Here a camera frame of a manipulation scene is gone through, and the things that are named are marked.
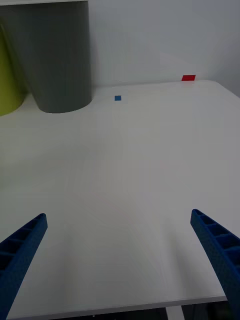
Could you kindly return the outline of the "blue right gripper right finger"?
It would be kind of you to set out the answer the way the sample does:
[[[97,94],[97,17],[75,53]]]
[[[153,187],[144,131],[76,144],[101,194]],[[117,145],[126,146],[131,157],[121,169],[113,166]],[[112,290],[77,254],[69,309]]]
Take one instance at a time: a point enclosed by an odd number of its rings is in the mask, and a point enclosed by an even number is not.
[[[234,318],[240,318],[240,239],[197,209],[190,224],[196,233],[228,300]]]

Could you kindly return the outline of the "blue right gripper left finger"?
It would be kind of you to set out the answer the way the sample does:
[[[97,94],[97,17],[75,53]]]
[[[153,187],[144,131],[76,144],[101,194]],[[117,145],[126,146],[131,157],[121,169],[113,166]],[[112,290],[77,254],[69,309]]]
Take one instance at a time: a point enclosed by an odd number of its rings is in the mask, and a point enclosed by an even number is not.
[[[7,318],[47,228],[41,213],[0,243],[0,319]]]

